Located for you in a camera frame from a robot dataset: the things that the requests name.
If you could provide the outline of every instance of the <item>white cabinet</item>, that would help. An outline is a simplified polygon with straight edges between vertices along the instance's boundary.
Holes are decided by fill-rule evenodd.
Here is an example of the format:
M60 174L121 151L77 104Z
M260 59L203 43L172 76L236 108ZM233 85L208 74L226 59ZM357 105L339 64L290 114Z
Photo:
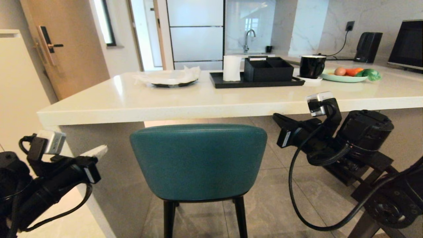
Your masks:
M222 70L223 61L194 61L194 62L175 62L175 69L184 69L199 66L201 70Z
M0 30L0 52L0 142L25 160L18 141L43 128L37 111L50 102L19 30Z
M223 27L176 27L170 33L175 62L223 59Z
M172 26L223 26L223 0L168 0Z

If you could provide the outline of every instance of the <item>teal chair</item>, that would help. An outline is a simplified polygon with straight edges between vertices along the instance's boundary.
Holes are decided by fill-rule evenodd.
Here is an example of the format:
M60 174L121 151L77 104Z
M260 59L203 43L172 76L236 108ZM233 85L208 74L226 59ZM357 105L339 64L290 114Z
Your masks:
M243 195L253 186L266 147L258 127L191 124L149 127L130 136L153 193L164 202L165 237L180 202L235 203L240 237L247 237Z

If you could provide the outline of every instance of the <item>black speaker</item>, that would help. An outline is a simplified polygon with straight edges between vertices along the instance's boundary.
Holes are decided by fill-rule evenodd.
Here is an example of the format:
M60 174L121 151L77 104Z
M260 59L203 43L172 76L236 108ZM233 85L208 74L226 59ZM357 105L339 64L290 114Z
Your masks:
M380 40L382 39L382 34L381 32L365 32L361 34L354 61L373 63Z

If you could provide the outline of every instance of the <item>black storage box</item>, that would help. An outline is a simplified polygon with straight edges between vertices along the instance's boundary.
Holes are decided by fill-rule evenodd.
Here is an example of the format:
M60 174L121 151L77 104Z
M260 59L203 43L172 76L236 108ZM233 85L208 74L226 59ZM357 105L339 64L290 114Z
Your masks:
M266 60L245 59L244 80L247 82L291 81L294 67L281 57Z

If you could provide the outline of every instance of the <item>black chair leg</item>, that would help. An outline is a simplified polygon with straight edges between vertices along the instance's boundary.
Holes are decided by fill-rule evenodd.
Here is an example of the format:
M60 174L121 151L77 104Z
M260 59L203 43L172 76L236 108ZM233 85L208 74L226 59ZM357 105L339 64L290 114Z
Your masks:
M165 238L173 237L173 222L175 221L175 202L163 201L165 218Z
M239 236L247 238L247 220L245 219L244 197L239 196L233 199L235 203L236 219L238 220Z

